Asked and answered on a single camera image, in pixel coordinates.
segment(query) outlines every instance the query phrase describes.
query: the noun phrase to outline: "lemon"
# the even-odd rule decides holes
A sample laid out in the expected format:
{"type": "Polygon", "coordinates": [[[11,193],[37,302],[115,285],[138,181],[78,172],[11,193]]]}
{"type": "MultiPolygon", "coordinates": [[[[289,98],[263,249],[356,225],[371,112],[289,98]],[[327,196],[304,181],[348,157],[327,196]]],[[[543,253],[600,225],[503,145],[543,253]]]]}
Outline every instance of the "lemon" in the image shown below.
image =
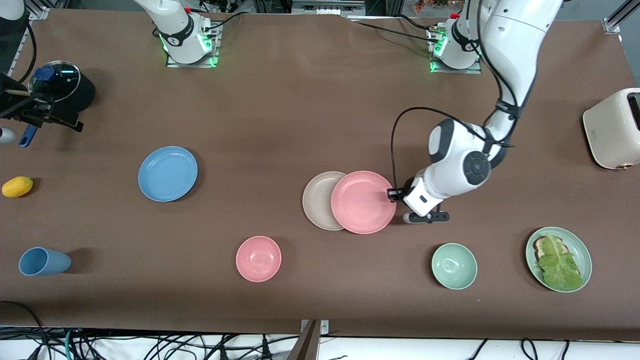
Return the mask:
{"type": "Polygon", "coordinates": [[[6,197],[20,197],[31,191],[33,179],[26,176],[18,176],[2,185],[2,194],[6,197]]]}

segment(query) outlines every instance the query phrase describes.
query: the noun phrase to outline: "pink bowl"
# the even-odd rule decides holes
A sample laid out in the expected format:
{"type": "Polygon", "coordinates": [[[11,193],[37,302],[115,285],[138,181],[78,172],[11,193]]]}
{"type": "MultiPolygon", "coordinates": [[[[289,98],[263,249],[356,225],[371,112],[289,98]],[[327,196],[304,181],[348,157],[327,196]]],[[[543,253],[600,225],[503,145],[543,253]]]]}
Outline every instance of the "pink bowl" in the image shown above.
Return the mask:
{"type": "Polygon", "coordinates": [[[281,262],[280,247],[266,236],[248,238],[236,254],[238,272],[251,282],[269,280],[278,272],[281,262]]]}
{"type": "Polygon", "coordinates": [[[356,171],[343,177],[333,189],[331,210],[338,223],[356,234],[384,229],[396,214],[395,202],[387,198],[391,184],[371,171],[356,171]]]}

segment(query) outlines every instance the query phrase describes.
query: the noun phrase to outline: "lettuce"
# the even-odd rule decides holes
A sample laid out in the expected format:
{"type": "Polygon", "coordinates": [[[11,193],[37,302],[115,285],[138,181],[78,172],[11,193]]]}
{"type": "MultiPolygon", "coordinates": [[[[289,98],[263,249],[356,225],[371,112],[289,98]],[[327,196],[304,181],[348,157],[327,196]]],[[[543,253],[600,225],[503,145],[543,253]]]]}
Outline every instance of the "lettuce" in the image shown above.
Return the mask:
{"type": "Polygon", "coordinates": [[[547,235],[540,243],[545,253],[538,260],[542,277],[550,288],[572,291],[582,286],[582,276],[573,260],[573,254],[563,254],[563,247],[557,236],[547,235]]]}

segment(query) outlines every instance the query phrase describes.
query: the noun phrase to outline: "blue cup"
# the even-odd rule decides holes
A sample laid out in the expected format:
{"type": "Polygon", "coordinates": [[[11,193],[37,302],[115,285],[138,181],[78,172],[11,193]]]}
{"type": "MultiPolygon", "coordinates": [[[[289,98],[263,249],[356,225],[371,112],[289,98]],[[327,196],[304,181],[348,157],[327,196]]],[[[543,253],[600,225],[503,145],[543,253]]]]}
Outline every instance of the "blue cup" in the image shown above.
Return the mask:
{"type": "Polygon", "coordinates": [[[51,275],[65,272],[71,266],[71,258],[64,252],[34,247],[20,258],[18,269],[23,275],[51,275]]]}

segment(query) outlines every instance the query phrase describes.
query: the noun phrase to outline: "white toaster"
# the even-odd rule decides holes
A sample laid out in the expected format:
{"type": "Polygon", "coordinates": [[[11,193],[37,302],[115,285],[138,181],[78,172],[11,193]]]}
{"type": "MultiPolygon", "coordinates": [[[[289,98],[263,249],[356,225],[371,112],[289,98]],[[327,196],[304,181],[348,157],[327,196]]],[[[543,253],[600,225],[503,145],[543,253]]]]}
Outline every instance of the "white toaster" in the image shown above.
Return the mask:
{"type": "Polygon", "coordinates": [[[625,169],[640,163],[640,88],[620,90],[585,111],[582,123],[595,161],[625,169]]]}

